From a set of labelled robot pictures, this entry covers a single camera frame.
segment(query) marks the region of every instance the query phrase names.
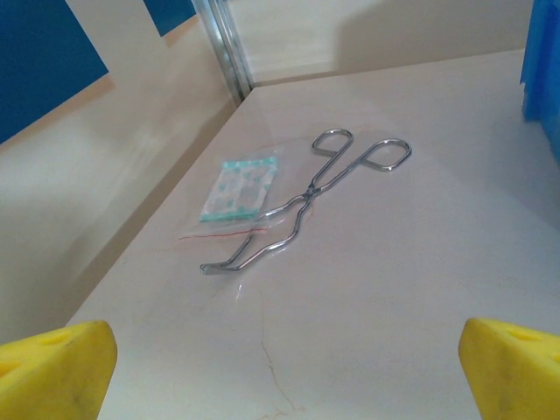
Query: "white table surface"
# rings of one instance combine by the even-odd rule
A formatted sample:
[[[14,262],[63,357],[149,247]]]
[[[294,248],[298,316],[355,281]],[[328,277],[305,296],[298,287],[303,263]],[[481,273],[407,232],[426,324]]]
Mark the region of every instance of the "white table surface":
[[[478,419],[465,321],[560,333],[560,173],[522,120],[522,55],[256,89],[71,321],[115,332],[100,419]],[[202,276],[241,239],[177,241],[217,164],[334,127],[413,156],[356,169],[284,252]]]

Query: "blue container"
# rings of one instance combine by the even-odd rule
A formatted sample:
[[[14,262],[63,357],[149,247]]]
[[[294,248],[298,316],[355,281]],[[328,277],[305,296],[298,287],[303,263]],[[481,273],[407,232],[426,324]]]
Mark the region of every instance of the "blue container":
[[[521,83],[523,114],[540,121],[560,162],[560,0],[535,0]]]

